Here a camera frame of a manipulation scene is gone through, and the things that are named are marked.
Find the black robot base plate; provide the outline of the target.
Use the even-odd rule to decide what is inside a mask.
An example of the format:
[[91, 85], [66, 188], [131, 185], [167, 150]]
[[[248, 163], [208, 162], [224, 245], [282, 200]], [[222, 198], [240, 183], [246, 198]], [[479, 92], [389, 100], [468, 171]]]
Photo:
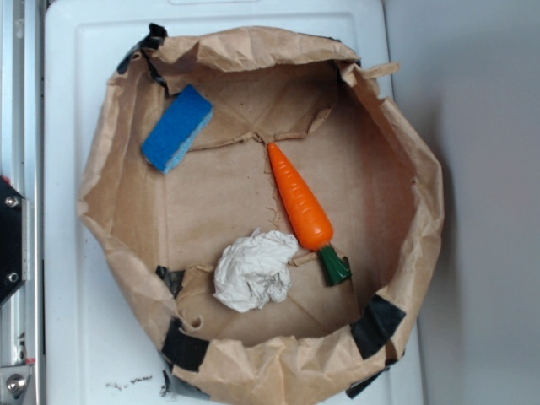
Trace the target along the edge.
[[26, 199], [1, 176], [1, 306], [24, 285], [27, 279]]

